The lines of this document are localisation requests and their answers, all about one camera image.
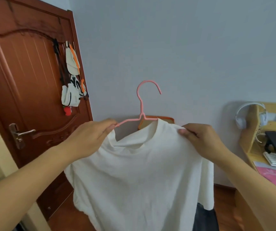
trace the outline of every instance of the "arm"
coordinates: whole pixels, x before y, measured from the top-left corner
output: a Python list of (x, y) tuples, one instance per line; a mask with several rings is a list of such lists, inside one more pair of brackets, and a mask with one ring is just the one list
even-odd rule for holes
[(241, 193), (265, 231), (276, 231), (276, 186), (222, 143), (210, 125), (187, 124), (179, 130), (204, 158), (219, 166)]
[(13, 230), (46, 187), (72, 162), (92, 155), (113, 130), (114, 120), (87, 122), (0, 182), (0, 231)]

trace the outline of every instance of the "hand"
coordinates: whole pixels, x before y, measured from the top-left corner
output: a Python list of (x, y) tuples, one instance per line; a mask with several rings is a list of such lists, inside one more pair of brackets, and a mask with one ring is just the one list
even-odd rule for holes
[(81, 124), (66, 140), (55, 148), (64, 152), (75, 161), (88, 157), (102, 145), (106, 136), (114, 129), (117, 122), (106, 119), (101, 122), (86, 122)]
[(183, 127), (186, 129), (179, 129), (178, 133), (187, 138), (202, 157), (217, 163), (230, 152), (211, 125), (189, 123)]

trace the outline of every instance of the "door lock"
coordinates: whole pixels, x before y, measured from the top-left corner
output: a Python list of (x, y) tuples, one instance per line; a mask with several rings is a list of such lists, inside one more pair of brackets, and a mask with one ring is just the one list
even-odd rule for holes
[(36, 131), (36, 130), (33, 129), (33, 130), (30, 130), (30, 131), (26, 131), (26, 132), (19, 132), (18, 127), (15, 123), (12, 123), (12, 124), (9, 125), (9, 130), (12, 134), (12, 137), (14, 138), (16, 147), (18, 149), (22, 149), (26, 145), (24, 140), (21, 138), (21, 136), (26, 135), (26, 134), (30, 134), (30, 133)]

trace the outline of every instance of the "hanger hook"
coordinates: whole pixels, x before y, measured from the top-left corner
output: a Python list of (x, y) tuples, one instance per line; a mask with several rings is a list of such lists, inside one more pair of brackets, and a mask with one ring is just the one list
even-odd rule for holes
[(158, 91), (159, 91), (159, 93), (161, 94), (161, 90), (160, 90), (158, 84), (155, 81), (153, 81), (153, 80), (144, 80), (144, 81), (142, 81), (139, 84), (139, 86), (137, 87), (137, 96), (138, 96), (138, 98), (140, 100), (140, 118), (141, 118), (142, 115), (144, 116), (144, 118), (146, 118), (146, 117), (145, 117), (145, 114), (144, 114), (144, 111), (143, 111), (143, 101), (142, 101), (142, 99), (141, 99), (141, 97), (139, 95), (139, 89), (140, 89), (140, 87), (141, 87), (142, 84), (145, 84), (147, 82), (152, 82), (153, 84), (155, 84), (156, 87), (157, 87), (157, 89), (158, 89)]

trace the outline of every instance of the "wooden floor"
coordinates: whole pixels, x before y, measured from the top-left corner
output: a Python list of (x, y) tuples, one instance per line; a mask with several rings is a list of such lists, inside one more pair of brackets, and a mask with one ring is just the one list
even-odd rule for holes
[[(214, 198), (220, 231), (242, 231), (234, 219), (234, 190), (215, 186)], [(74, 207), (72, 194), (52, 215), (48, 224), (52, 231), (95, 231), (88, 217)]]

